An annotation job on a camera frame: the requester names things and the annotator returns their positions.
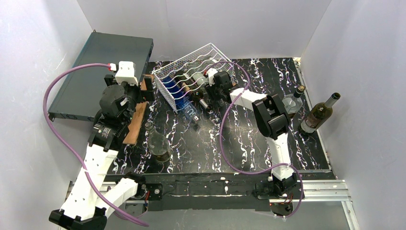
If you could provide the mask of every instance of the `black bottle cap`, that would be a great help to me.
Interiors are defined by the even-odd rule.
[[[305,92],[306,87],[304,85],[299,85],[293,94],[294,97],[299,98]]]
[[[333,93],[333,95],[331,95],[331,97],[332,97],[334,100],[338,100],[338,99],[340,99],[341,95],[340,95],[338,92],[335,92],[335,93]]]
[[[148,121],[147,123],[145,123],[146,130],[152,130],[153,128],[154,128],[154,125],[152,124],[152,122]]]

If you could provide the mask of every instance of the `black marble tabletop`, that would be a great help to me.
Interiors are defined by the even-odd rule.
[[[237,59],[251,76],[250,90],[275,94],[281,98],[294,92],[300,84],[292,58]],[[150,62],[147,72],[169,64]],[[246,80],[239,71],[234,81],[243,86]],[[114,160],[109,174],[136,173],[232,173],[233,170],[221,156],[219,128],[226,107],[210,113],[198,104],[200,123],[195,127],[182,113],[175,114],[170,105],[155,88],[156,100],[147,106],[144,121],[152,121],[157,131],[164,134],[172,147],[173,155],[165,164],[156,162],[148,151],[144,124],[135,146],[123,145]],[[293,165],[299,170],[329,169],[317,134],[303,136],[297,130],[309,108],[307,102],[289,126],[288,144]],[[223,146],[234,166],[245,171],[259,171],[271,166],[271,154],[265,138],[256,127],[252,111],[234,106],[223,131]]]

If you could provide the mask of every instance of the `white arm segment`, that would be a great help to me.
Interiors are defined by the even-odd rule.
[[[114,205],[119,207],[123,204],[128,198],[135,196],[137,193],[138,183],[129,178],[122,178],[120,182],[114,186],[110,191],[108,191],[104,197],[112,202]],[[114,212],[114,209],[106,204],[102,199],[97,198],[96,207],[106,208],[105,216],[109,216]]]
[[[97,189],[100,189],[106,173],[117,154],[118,151],[113,150],[104,152],[103,147],[97,145],[87,147],[84,161],[91,180]],[[93,191],[86,178],[85,170],[81,168],[75,185],[61,209],[65,211],[64,215],[68,217],[74,219],[76,216],[80,216],[81,220],[86,220],[93,217],[97,198],[97,194]]]
[[[241,92],[243,88],[236,89],[230,93],[231,101],[233,101]],[[240,98],[237,99],[235,104],[252,110],[252,103],[257,100],[265,98],[267,95],[262,93],[255,93],[251,91],[244,91]],[[291,164],[288,149],[288,134],[284,133],[278,136],[277,140],[266,137],[268,146],[271,152],[272,165],[279,163]],[[279,180],[286,179],[292,176],[293,169],[289,166],[280,166],[272,170],[272,175]]]

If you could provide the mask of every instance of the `wall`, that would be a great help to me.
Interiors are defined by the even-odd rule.
[[[208,43],[229,58],[300,57],[331,0],[78,0],[102,33],[151,37],[152,61]]]
[[[406,2],[332,0],[302,56],[312,103],[341,93],[321,128],[361,229],[405,229]]]
[[[55,230],[48,216],[64,202],[79,163],[46,125],[42,99],[72,66],[91,27],[76,0],[14,0],[2,1],[0,31],[0,229]],[[55,123],[84,151],[89,124]]]

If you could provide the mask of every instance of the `glass bottle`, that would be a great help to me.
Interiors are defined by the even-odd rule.
[[[286,95],[282,102],[285,106],[286,112],[288,113],[289,118],[292,119],[292,117],[299,111],[299,109],[303,105],[303,100],[300,98],[300,96],[303,95],[305,92],[306,87],[304,85],[299,85],[296,87],[296,90],[294,93]]]
[[[326,102],[316,104],[310,111],[309,115],[303,120],[299,126],[299,131],[303,134],[314,133],[331,115],[334,103],[340,99],[341,95],[335,92]]]
[[[168,139],[158,133],[152,122],[145,123],[145,129],[148,132],[147,143],[151,154],[160,163],[169,161],[172,151]]]

